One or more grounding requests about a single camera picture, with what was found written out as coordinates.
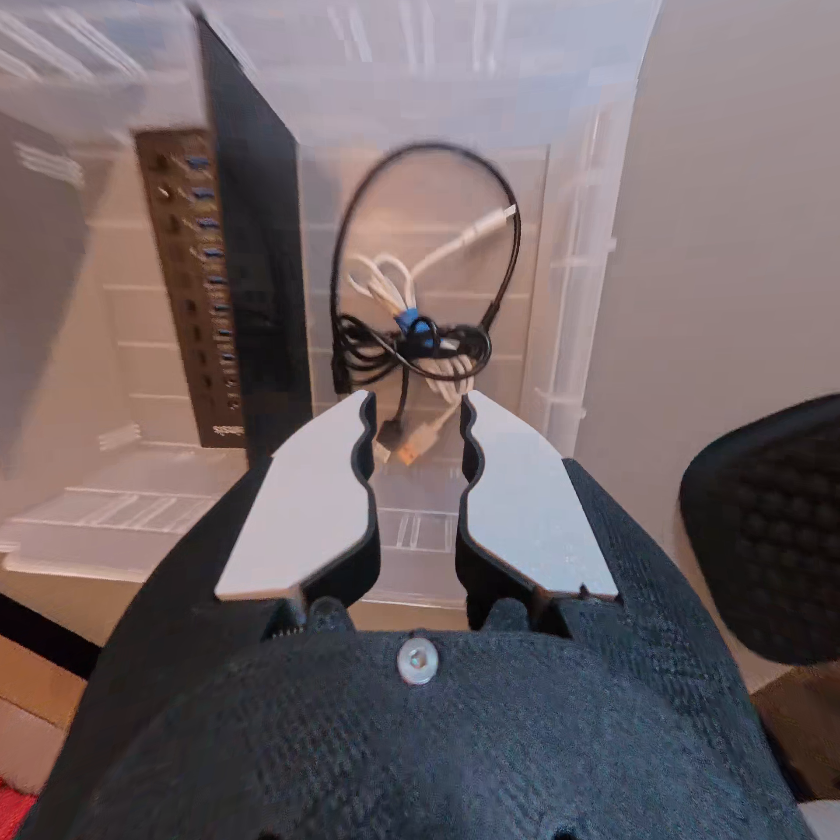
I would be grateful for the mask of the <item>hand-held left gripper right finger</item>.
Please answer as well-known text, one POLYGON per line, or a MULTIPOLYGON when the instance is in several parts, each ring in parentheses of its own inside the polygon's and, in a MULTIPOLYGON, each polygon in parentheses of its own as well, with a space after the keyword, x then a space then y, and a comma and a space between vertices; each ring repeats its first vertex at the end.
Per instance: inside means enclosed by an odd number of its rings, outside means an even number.
POLYGON ((560 452, 479 391, 464 397, 462 419, 465 548, 527 590, 614 601, 617 585, 560 452))

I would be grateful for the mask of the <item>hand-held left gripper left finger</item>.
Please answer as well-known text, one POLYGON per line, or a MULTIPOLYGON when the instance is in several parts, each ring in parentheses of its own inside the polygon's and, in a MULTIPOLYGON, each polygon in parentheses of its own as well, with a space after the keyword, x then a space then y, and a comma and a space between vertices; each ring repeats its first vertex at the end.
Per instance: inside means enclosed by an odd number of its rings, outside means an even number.
POLYGON ((372 589, 382 567, 375 431, 375 394, 357 391, 279 446, 216 583, 219 601, 359 601, 372 589))

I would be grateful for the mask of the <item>black USB hub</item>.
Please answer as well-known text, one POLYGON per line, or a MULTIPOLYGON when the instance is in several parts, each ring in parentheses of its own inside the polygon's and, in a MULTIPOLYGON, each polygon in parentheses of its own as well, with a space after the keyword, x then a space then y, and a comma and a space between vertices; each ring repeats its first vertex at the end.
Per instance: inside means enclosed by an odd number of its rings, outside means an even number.
POLYGON ((298 142, 192 10, 206 128, 134 135, 200 444, 269 457, 312 418, 298 142))

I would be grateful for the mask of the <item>clear plastic storage box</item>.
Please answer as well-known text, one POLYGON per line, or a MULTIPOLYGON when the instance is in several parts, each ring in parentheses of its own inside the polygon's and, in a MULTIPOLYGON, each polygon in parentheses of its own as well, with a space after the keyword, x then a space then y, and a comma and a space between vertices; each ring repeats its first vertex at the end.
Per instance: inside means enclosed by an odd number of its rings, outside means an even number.
POLYGON ((574 452, 660 2, 2 2, 2 586, 58 615, 145 581, 246 468, 200 444, 134 135, 206 128, 192 10, 297 140, 311 410, 337 401, 341 216, 398 146, 509 180, 513 280, 477 388, 574 452))

